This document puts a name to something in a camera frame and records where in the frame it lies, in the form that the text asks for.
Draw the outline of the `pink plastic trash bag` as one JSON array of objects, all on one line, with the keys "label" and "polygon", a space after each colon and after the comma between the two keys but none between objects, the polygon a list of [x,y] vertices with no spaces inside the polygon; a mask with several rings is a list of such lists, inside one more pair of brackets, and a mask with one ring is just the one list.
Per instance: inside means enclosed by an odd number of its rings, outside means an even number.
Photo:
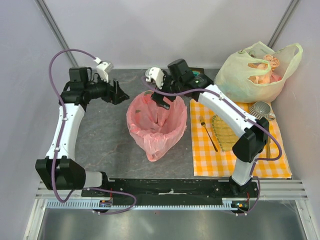
[{"label": "pink plastic trash bag", "polygon": [[129,134],[142,148],[150,162],[161,159],[184,135],[187,128],[187,106],[178,96],[169,104],[168,110],[157,106],[152,100],[153,92],[137,95],[126,112]]}]

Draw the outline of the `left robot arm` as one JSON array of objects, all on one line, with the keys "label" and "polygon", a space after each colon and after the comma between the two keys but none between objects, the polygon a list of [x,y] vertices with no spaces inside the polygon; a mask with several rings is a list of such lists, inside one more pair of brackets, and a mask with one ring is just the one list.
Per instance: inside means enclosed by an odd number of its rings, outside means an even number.
[{"label": "left robot arm", "polygon": [[91,100],[102,99],[114,105],[129,99],[117,80],[109,81],[112,67],[98,66],[92,77],[90,67],[69,69],[69,81],[59,98],[59,118],[52,144],[45,158],[38,159],[35,169],[48,190],[92,188],[99,197],[106,196],[110,185],[105,173],[86,171],[75,161],[75,145],[80,123]]}]

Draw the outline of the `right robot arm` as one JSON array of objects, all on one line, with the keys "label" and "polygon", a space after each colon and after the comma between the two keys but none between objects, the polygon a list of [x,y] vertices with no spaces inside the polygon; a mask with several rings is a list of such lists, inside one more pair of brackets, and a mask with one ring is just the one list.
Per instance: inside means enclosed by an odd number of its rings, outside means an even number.
[{"label": "right robot arm", "polygon": [[235,168],[229,179],[229,191],[235,197],[242,196],[252,181],[252,173],[258,155],[263,151],[269,134],[269,122],[256,119],[231,101],[204,73],[194,74],[184,59],[168,65],[168,71],[151,67],[145,72],[145,80],[155,83],[152,100],[169,110],[164,98],[173,102],[177,96],[188,96],[211,109],[233,130],[238,137],[232,151],[236,156]]}]

